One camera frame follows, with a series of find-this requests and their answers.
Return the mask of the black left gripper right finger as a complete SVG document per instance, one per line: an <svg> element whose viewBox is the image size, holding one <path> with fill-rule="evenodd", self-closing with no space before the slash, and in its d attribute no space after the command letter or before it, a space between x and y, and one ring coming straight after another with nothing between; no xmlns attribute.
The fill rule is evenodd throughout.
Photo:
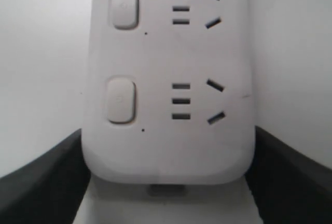
<svg viewBox="0 0 332 224"><path fill-rule="evenodd" d="M255 128L245 174L263 223L331 223L331 169Z"/></svg>

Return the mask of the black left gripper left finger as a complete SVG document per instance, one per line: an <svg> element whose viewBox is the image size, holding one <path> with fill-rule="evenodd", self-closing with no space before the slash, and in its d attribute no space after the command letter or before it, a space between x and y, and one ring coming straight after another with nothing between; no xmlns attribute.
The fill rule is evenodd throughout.
<svg viewBox="0 0 332 224"><path fill-rule="evenodd" d="M1 177L1 223L73 223L90 179L77 130Z"/></svg>

